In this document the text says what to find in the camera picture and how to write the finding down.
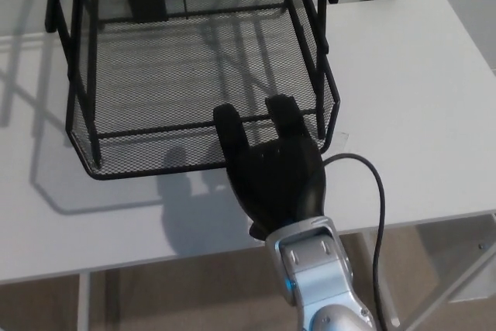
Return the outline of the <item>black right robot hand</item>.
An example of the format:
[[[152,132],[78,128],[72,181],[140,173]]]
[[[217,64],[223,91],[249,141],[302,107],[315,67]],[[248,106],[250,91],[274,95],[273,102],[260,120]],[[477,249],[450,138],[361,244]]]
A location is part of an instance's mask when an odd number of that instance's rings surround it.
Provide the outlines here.
[[[265,101],[277,138],[251,146],[231,104],[214,108],[213,119],[229,183],[251,219],[249,234],[264,241],[276,230],[324,214],[326,173],[295,98]]]

